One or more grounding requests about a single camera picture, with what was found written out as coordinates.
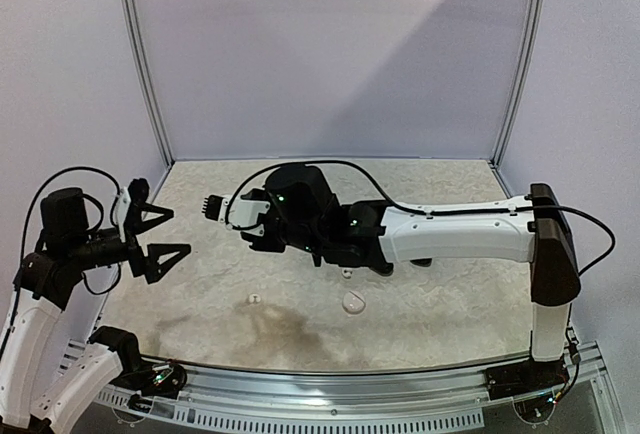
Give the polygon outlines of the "pinkish white round case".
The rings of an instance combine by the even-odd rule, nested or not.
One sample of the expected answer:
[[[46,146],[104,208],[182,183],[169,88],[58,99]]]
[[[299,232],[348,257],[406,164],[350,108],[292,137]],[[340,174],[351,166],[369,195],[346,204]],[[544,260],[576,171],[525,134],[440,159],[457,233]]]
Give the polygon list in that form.
[[[359,293],[349,291],[342,298],[342,308],[349,315],[359,315],[366,309],[366,301]]]

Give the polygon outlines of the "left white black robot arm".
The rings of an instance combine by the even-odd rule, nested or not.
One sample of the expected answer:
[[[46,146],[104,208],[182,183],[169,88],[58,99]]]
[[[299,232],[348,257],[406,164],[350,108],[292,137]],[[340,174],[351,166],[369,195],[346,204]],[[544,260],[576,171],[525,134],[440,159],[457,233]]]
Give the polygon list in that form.
[[[135,334],[101,326],[44,394],[33,393],[44,346],[87,271],[128,264],[134,276],[154,284],[190,253],[187,244],[139,245],[138,235],[173,216],[172,210],[148,203],[148,197],[148,182],[133,180],[116,198],[114,227],[105,229],[90,226],[85,204],[91,198],[78,187],[59,189],[41,201],[41,234],[34,252],[21,261],[4,326],[2,432],[68,433],[109,384],[133,391],[135,398],[169,399],[186,385],[182,365],[146,361]]]

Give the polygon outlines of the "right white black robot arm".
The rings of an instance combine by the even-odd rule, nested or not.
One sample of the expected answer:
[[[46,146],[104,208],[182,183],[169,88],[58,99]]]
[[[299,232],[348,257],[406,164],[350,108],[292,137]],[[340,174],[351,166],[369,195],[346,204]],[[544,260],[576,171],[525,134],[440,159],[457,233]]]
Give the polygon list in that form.
[[[552,378],[567,339],[571,305],[586,267],[578,265],[568,215],[615,235],[600,219],[558,202],[551,187],[533,184],[525,195],[485,203],[401,204],[386,192],[377,200],[343,204],[320,161],[285,162],[262,169],[262,187],[238,187],[223,220],[251,249],[282,253],[293,247],[315,266],[367,268],[382,276],[396,264],[445,259],[502,259],[530,267],[533,321],[530,358],[517,381],[537,390]]]

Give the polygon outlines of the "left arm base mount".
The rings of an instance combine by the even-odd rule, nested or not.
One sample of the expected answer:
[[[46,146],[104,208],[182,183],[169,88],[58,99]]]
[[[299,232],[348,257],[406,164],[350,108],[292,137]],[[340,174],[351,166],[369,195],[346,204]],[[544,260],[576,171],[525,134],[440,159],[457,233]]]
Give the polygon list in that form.
[[[138,338],[132,332],[101,326],[89,337],[89,343],[106,346],[109,352],[117,355],[121,370],[109,381],[111,385],[139,391],[143,397],[177,399],[187,383],[186,369],[178,362],[144,360]]]

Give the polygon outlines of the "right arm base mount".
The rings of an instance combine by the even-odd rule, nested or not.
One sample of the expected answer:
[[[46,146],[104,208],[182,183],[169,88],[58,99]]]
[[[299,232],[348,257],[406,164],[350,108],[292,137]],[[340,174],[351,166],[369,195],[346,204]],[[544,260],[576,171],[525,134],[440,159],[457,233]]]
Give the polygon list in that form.
[[[527,358],[487,368],[483,373],[491,400],[546,391],[556,386],[568,388],[572,382],[562,359],[538,362]]]

